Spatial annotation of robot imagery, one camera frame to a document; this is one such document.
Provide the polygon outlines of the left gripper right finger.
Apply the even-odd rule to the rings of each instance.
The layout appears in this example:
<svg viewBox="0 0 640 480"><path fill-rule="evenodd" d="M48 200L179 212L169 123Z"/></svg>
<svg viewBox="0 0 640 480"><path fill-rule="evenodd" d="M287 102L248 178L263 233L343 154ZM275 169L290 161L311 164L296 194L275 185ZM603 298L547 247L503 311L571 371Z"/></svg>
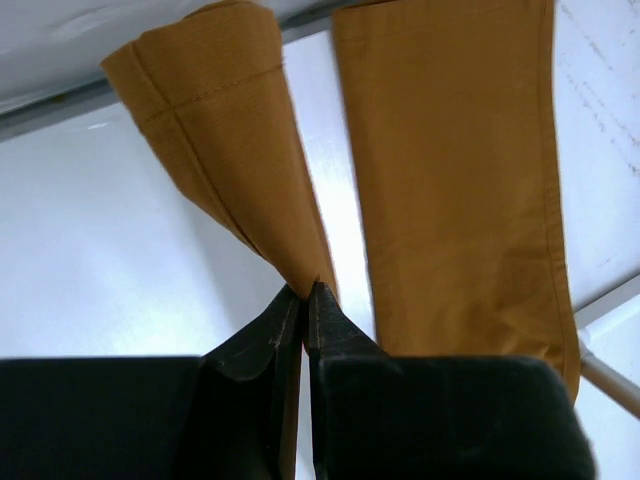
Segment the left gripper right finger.
<svg viewBox="0 0 640 480"><path fill-rule="evenodd" d="M394 357L316 283L309 297L320 479L591 479L560 377L522 356Z"/></svg>

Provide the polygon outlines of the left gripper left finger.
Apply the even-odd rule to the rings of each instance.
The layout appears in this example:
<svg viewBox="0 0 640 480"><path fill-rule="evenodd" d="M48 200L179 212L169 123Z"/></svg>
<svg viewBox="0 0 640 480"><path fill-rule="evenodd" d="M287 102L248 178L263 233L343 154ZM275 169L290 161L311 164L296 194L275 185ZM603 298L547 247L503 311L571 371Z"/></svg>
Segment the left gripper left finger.
<svg viewBox="0 0 640 480"><path fill-rule="evenodd" d="M204 356L178 449L178 478L294 478L300 314L300 298L285 286Z"/></svg>

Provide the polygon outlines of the brown trousers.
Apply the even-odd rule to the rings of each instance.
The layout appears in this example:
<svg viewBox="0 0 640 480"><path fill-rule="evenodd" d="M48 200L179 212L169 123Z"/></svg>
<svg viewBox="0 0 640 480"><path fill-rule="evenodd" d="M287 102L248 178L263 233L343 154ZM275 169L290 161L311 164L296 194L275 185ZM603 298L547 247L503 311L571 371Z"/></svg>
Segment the brown trousers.
<svg viewBox="0 0 640 480"><path fill-rule="evenodd" d="M400 356L581 362L556 153L551 1L371 1L333 47L376 335ZM301 297L336 282L272 10L221 1L101 63L181 193Z"/></svg>

